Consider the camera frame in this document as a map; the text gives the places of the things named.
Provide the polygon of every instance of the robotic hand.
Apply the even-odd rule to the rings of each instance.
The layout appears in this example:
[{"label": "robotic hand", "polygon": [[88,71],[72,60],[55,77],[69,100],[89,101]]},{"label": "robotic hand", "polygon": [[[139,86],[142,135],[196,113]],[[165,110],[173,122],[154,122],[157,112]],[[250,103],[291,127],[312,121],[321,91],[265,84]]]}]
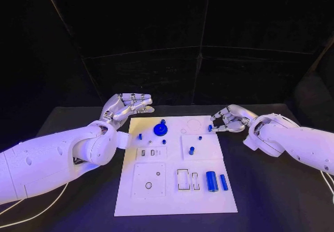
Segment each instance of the robotic hand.
[{"label": "robotic hand", "polygon": [[299,127],[288,118],[269,114],[258,116],[237,105],[229,105],[213,116],[223,117],[224,125],[209,126],[211,131],[240,132],[249,127],[243,144],[255,151],[258,148],[273,157],[283,151],[296,161],[334,174],[334,134]]},{"label": "robotic hand", "polygon": [[129,115],[154,112],[148,94],[115,94],[86,127],[19,143],[0,153],[0,204],[37,196],[105,165],[131,135],[116,132]]}]

